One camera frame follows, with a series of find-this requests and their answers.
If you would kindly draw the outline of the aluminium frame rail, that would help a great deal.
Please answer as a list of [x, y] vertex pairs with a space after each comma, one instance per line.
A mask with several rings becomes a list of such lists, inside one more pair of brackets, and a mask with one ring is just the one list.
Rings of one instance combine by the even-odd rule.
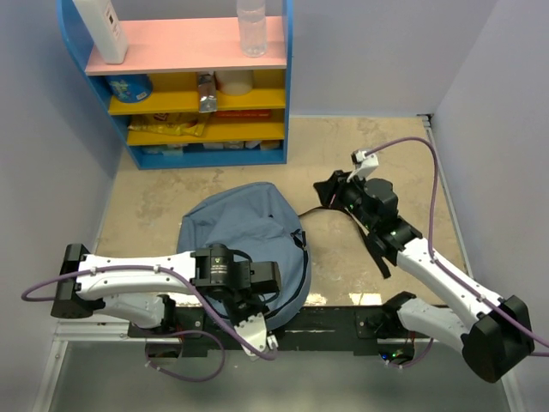
[[[473, 315], [473, 322], [466, 325], [465, 321], [460, 320], [448, 307], [430, 306], [420, 299], [408, 300], [398, 308], [390, 305], [383, 305], [382, 308], [387, 315], [396, 316], [398, 323], [405, 330], [419, 332], [448, 346], [454, 345], [458, 351], [462, 350], [464, 344], [484, 343], [486, 340], [489, 342], [490, 339], [503, 337], [502, 319], [498, 314], [479, 312]], [[139, 331], [128, 321], [97, 315], [91, 320], [62, 320], [58, 330], [59, 336], [78, 341], [144, 338], [160, 340], [163, 339], [162, 335], [173, 332], [175, 327], [169, 332], [153, 334], [150, 331]]]

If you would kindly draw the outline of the blue round tin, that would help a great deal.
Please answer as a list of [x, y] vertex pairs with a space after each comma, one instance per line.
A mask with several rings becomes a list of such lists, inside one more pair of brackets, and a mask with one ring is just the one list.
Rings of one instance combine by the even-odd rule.
[[146, 74], [105, 76], [113, 96], [120, 102], [134, 104], [148, 98], [153, 83]]

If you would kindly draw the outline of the red flat box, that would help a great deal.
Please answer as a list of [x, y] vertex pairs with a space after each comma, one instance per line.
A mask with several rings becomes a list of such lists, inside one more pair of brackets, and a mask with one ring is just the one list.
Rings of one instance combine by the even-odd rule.
[[270, 118], [271, 115], [271, 109], [231, 110], [214, 113], [216, 118]]

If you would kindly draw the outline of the yellow snack bag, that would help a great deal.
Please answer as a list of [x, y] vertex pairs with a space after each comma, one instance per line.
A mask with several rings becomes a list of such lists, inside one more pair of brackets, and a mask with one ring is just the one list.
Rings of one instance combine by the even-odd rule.
[[129, 130], [167, 136], [201, 136], [210, 115], [198, 112], [172, 112], [133, 115]]

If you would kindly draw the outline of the white rectangular box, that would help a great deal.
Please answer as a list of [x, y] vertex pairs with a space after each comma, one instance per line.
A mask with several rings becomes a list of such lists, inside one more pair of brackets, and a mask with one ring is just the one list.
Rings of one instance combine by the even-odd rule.
[[121, 64], [129, 49], [111, 0], [74, 0], [100, 56], [107, 64]]

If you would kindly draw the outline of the blue shelf unit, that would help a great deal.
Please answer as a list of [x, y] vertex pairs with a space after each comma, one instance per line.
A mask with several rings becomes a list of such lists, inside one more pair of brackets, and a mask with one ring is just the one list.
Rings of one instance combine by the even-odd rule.
[[[267, 19], [268, 49], [248, 58], [239, 49], [234, 17], [121, 21], [129, 41], [122, 64], [105, 64], [72, 1], [58, 1], [63, 42], [100, 102], [116, 135], [142, 170], [284, 164], [287, 161], [293, 2]], [[271, 109], [270, 118], [216, 118], [201, 136], [162, 136], [128, 129], [136, 114], [197, 112], [197, 74], [252, 70], [245, 95], [218, 95], [220, 111]], [[153, 92], [145, 100], [118, 101], [105, 76], [146, 74]]]

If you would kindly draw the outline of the blue fabric backpack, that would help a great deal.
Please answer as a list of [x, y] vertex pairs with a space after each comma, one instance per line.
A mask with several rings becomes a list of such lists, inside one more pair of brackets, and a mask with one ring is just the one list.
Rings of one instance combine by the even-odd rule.
[[255, 262], [279, 265], [281, 291], [268, 303], [266, 325], [288, 323], [311, 288], [311, 254], [299, 215], [268, 182], [232, 188], [206, 198], [182, 218], [176, 252], [222, 244]]

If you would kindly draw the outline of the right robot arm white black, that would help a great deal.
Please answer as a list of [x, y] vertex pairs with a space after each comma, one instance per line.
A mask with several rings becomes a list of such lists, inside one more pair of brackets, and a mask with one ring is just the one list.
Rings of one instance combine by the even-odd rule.
[[383, 314], [373, 325], [378, 337], [413, 331], [433, 338], [460, 353], [469, 368], [489, 383], [533, 354], [527, 305], [516, 296], [502, 298], [461, 271], [451, 276], [443, 270], [444, 259], [430, 252], [428, 240], [400, 216], [391, 182], [338, 170], [313, 187], [322, 209], [354, 219], [384, 277], [394, 265], [443, 301], [437, 307], [409, 292], [397, 294], [383, 304]]

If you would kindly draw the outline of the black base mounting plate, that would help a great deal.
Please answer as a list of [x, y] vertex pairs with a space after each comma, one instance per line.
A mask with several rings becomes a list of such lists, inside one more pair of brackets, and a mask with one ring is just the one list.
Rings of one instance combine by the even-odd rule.
[[[242, 349], [240, 343], [222, 331], [201, 307], [175, 309], [179, 330], [204, 330], [216, 336], [226, 350]], [[354, 355], [398, 359], [390, 355], [399, 341], [407, 339], [403, 352], [409, 359], [414, 354], [411, 339], [427, 338], [419, 332], [405, 330], [396, 316], [387, 315], [381, 306], [306, 306], [286, 325], [274, 330], [279, 351], [335, 351]], [[183, 357], [206, 356], [218, 350], [211, 338], [198, 335], [183, 337]]]

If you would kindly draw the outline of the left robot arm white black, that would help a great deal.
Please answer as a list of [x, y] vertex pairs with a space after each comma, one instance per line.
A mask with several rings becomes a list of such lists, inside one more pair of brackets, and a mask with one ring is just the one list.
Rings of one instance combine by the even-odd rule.
[[89, 318], [102, 313], [170, 336], [178, 326], [169, 293], [194, 294], [221, 303], [233, 324], [268, 312], [265, 294], [281, 290], [276, 262], [255, 262], [242, 251], [213, 244], [163, 257], [113, 258], [94, 255], [82, 244], [65, 249], [51, 315]]

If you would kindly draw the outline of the clear plastic water bottle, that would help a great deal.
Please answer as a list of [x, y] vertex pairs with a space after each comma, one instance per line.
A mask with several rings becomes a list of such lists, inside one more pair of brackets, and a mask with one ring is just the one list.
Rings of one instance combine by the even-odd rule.
[[267, 18], [265, 0], [238, 0], [237, 18], [242, 53], [259, 58], [267, 51]]

